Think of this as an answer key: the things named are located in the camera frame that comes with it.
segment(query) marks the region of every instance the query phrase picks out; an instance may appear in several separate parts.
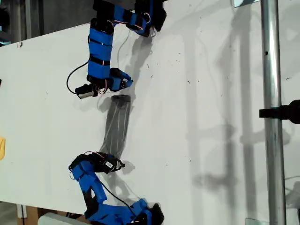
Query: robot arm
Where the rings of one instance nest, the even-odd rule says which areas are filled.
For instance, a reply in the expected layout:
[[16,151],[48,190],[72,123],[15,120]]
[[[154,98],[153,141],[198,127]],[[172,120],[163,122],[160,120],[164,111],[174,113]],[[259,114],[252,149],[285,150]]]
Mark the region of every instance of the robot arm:
[[133,80],[128,74],[110,67],[114,27],[122,23],[144,37],[149,36],[151,28],[160,31],[166,18],[163,1],[140,0],[135,4],[133,13],[109,2],[94,0],[93,8],[97,11],[97,17],[90,23],[87,76],[90,84],[75,89],[80,99],[96,97],[108,89],[116,92],[132,85]]
[[104,204],[107,200],[103,190],[104,184],[95,172],[111,173],[125,165],[112,155],[92,153],[79,155],[69,166],[74,179],[79,182],[87,206],[85,217],[90,221],[97,221],[104,225],[161,225],[164,215],[158,204],[149,209],[144,199],[140,199],[131,206],[111,206]]

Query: wooden surface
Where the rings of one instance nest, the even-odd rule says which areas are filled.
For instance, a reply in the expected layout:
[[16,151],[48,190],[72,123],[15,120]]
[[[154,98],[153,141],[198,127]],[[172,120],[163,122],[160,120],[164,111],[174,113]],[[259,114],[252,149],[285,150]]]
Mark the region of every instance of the wooden surface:
[[[279,1],[283,103],[299,99],[300,4]],[[112,66],[133,77],[124,171],[100,179],[128,203],[161,204],[165,225],[268,221],[260,4],[172,0],[153,40],[115,31]],[[89,56],[89,25],[0,49],[0,201],[83,214],[68,166],[102,145],[112,93],[80,100],[67,75]],[[86,68],[70,80],[86,82]],[[284,122],[285,174],[300,174],[300,127]],[[288,179],[289,225],[299,178]],[[119,204],[108,195],[107,204]]]

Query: metal pole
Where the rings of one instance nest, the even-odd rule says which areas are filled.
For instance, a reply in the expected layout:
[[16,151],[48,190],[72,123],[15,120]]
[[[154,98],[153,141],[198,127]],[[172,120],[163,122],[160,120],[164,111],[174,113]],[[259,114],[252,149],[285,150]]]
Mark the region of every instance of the metal pole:
[[[264,107],[281,105],[278,0],[261,0]],[[265,118],[270,225],[286,225],[282,121]]]

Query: white object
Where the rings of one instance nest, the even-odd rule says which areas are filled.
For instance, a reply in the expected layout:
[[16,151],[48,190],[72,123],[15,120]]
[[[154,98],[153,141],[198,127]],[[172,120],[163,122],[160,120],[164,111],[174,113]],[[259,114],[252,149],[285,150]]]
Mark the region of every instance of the white object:
[[37,225],[86,225],[86,223],[49,212],[38,219]]
[[234,1],[234,7],[240,7],[260,0],[233,0],[233,1]]
[[[280,1],[284,104],[299,97],[299,8]],[[125,169],[134,169],[103,174],[101,181],[127,202],[137,196],[159,202],[165,225],[268,221],[264,121],[258,118],[260,4],[233,9],[229,1],[172,0],[165,9],[152,44],[130,32],[119,64],[128,29],[115,31],[111,65],[135,81],[123,92],[135,99],[121,156]],[[85,212],[68,166],[101,147],[106,98],[113,95],[80,100],[66,88],[67,75],[89,57],[88,33],[87,24],[0,48],[0,135],[7,140],[0,201]],[[71,77],[72,89],[86,82],[86,72]],[[284,142],[285,175],[299,175],[300,127],[285,121]],[[107,196],[105,203],[121,205]]]
[[18,218],[27,218],[27,210],[25,205],[17,205],[17,215]]

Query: black clamp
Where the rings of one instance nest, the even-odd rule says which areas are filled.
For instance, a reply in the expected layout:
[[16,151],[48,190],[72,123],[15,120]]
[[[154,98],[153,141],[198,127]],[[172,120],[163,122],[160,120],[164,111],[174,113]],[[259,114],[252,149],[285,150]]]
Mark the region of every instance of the black clamp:
[[292,123],[300,124],[300,100],[294,100],[289,105],[261,109],[259,110],[259,118],[290,120]]

